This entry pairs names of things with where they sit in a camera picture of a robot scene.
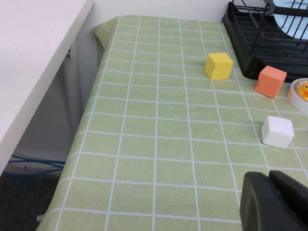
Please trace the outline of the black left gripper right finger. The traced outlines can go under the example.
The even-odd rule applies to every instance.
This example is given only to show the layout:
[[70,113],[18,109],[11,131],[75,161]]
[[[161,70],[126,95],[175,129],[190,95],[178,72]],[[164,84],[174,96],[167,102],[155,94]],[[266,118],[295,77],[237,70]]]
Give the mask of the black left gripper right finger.
[[282,199],[282,204],[302,231],[308,229],[308,188],[289,175],[271,170],[269,180]]

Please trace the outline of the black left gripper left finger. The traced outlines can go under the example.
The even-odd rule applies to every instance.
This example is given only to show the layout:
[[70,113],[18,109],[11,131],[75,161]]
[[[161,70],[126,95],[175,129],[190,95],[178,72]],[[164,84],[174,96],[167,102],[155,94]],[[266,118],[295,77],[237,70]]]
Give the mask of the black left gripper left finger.
[[244,231],[301,231],[290,220],[269,175],[260,172],[244,175],[240,218]]

